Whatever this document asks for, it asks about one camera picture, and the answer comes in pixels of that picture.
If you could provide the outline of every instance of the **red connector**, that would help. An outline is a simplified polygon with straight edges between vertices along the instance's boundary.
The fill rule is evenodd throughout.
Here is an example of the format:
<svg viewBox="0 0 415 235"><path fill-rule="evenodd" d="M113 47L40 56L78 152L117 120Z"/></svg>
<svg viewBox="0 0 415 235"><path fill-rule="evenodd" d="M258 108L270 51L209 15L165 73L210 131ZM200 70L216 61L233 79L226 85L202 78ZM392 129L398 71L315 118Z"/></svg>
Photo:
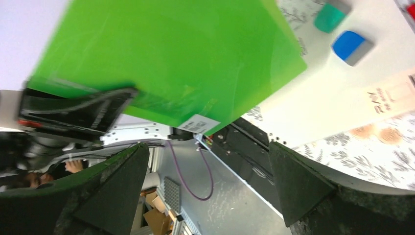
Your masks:
<svg viewBox="0 0 415 235"><path fill-rule="evenodd" d="M412 3L411 5L407 6L406 10L411 15L412 19L415 20L415 3Z"/></svg>

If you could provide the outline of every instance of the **teal eraser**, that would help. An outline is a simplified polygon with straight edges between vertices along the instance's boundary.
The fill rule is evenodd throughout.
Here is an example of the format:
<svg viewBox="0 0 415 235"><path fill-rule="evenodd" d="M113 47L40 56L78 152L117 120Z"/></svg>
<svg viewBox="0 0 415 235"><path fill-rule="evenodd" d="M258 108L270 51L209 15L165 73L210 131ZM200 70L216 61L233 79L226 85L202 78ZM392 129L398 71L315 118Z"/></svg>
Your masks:
<svg viewBox="0 0 415 235"><path fill-rule="evenodd" d="M351 7L339 0L330 0L318 13L314 20L314 26L320 31L330 33L351 11Z"/></svg>

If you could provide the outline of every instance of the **person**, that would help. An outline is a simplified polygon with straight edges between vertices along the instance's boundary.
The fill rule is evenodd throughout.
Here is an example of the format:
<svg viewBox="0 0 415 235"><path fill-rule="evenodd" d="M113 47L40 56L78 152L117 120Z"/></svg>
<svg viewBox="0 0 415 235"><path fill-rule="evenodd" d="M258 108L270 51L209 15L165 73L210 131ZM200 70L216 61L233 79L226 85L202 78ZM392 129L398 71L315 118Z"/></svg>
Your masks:
<svg viewBox="0 0 415 235"><path fill-rule="evenodd" d="M19 177L18 180L11 183L7 188L8 189L37 188L38 186L42 184L46 184L51 181L63 178L65 176L75 174L85 169L86 167L87 167L86 162L82 160L68 161L65 163L58 164L56 167L52 169L51 172L47 172L47 173L31 172L26 175L23 175Z"/></svg>

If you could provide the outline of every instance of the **eraser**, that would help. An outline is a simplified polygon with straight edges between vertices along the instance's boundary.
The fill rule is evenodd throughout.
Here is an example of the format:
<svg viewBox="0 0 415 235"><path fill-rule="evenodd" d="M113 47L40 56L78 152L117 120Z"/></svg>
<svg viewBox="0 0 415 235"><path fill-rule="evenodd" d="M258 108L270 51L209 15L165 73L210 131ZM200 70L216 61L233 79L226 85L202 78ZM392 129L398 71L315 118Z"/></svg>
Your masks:
<svg viewBox="0 0 415 235"><path fill-rule="evenodd" d="M331 45L334 53L350 66L354 66L374 46L374 43L352 31L343 32Z"/></svg>
<svg viewBox="0 0 415 235"><path fill-rule="evenodd" d="M348 15L351 7L339 0L330 0L318 13L314 20L314 26L320 31L330 33Z"/></svg>

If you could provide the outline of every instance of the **black bracket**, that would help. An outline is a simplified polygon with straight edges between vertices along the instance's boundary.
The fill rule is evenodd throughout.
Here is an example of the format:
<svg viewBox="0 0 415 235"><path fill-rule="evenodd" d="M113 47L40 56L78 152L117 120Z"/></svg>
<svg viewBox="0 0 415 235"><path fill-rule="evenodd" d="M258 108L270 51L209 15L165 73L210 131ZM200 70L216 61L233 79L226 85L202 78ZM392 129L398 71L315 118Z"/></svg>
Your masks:
<svg viewBox="0 0 415 235"><path fill-rule="evenodd" d="M18 123L36 136L88 144L99 141L138 91L133 87L77 98L61 98L25 89Z"/></svg>

